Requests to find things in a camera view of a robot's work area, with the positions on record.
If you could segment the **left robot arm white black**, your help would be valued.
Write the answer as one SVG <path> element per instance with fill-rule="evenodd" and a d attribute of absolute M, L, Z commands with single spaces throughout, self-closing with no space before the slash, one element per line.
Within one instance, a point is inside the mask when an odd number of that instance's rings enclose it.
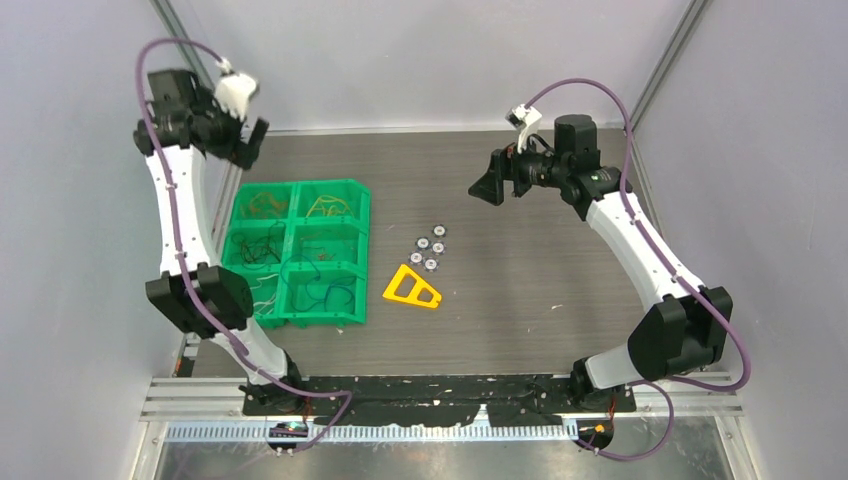
<path fill-rule="evenodd" d="M 209 156 L 240 169 L 258 157 L 267 121 L 241 136 L 258 81 L 226 69 L 208 88 L 191 70 L 169 69 L 137 78 L 136 87 L 142 117 L 133 139 L 154 182 L 162 234 L 147 298 L 181 332 L 227 351 L 247 375 L 247 394 L 266 394 L 280 412 L 296 413 L 307 389 L 291 357 L 258 325 L 246 279 L 222 265 L 205 200 Z"/>

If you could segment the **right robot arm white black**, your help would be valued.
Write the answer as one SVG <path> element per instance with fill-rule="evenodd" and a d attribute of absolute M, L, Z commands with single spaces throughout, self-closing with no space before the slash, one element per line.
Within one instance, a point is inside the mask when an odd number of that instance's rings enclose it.
<path fill-rule="evenodd" d="M 498 206 L 507 182 L 516 197 L 534 186 L 558 190 L 610 247 L 645 311 L 624 344 L 574 362 L 568 381 L 571 400 L 584 410 L 596 410 L 628 383 L 663 380 L 718 362 L 727 332 L 711 312 L 728 317 L 730 294 L 697 278 L 684 279 L 686 268 L 645 219 L 621 170 L 602 165 L 592 117 L 556 118 L 552 143 L 537 133 L 537 110 L 519 106 L 506 119 L 518 138 L 492 152 L 469 194 Z"/>

